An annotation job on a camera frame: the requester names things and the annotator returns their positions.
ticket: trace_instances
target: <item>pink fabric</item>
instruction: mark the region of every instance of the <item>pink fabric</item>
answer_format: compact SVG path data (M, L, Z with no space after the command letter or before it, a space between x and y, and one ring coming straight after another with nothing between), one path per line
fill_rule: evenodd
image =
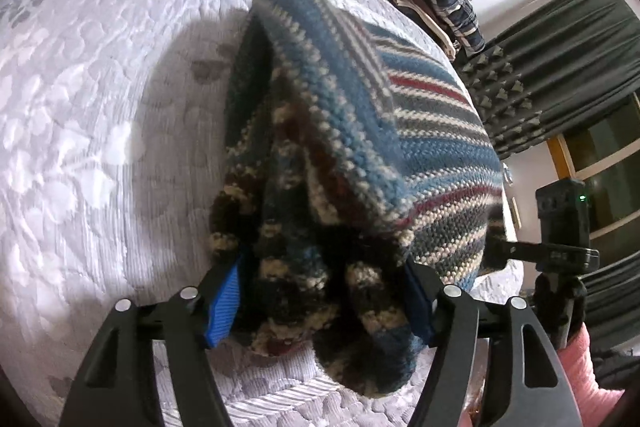
M466 411L463 412L462 415L460 416L460 422L458 423L458 427L474 427L474 425L471 423L471 417L468 415Z
M558 351L560 363L574 391L584 427L598 427L609 415L623 391L600 389L593 374L593 362L589 345L591 341L586 326L567 347Z

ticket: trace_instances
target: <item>white quilted bedspread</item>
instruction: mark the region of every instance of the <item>white quilted bedspread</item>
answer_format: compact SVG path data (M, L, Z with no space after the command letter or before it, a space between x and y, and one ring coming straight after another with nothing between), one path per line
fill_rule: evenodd
M433 41L384 0L332 0ZM0 364L43 426L113 303L168 298L209 267L228 68L251 0L0 0ZM517 293L522 266L479 284ZM162 409L179 425L161 344ZM211 353L234 422L405 425L430 365L394 396L324 377L309 346L277 360Z

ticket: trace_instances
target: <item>red stripe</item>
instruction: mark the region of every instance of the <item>red stripe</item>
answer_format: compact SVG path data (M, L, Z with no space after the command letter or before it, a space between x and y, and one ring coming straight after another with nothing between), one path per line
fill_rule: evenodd
M449 89L448 87L431 84L430 82L424 80L405 78L404 76L390 76L389 80L391 80L391 82L396 86L413 87L414 89L436 92L438 94L448 96L449 98L453 98L454 100L458 100L459 102L466 103L467 105L469 104L469 101L466 99L465 95L457 92L456 90Z
M454 201L465 200L467 198L473 198L474 196L478 196L480 194L490 194L492 196L501 196L502 195L502 187L494 187L493 185L476 185L474 187L465 187L459 188L458 190L454 190L453 192L447 192L446 194L440 194L434 198L429 198L425 201L421 201L420 203L416 203L411 214L406 219L403 219L399 226L400 228L408 227L412 221L428 212L429 210L434 210L439 206L444 206L449 203L453 203Z

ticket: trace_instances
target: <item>dark curtain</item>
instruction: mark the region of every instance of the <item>dark curtain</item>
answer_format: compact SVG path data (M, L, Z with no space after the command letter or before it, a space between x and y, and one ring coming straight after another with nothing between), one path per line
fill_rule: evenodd
M593 120L640 87L624 0L553 0L454 64L500 158Z

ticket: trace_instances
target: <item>striped knit fabric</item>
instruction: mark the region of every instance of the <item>striped knit fabric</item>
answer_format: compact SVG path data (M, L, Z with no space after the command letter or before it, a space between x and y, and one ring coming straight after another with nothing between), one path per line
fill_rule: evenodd
M226 123L210 225L215 255L242 253L235 338L264 355L311 339L338 382L398 389L423 347L407 256L468 289L502 216L500 163L465 94L327 0L254 0Z

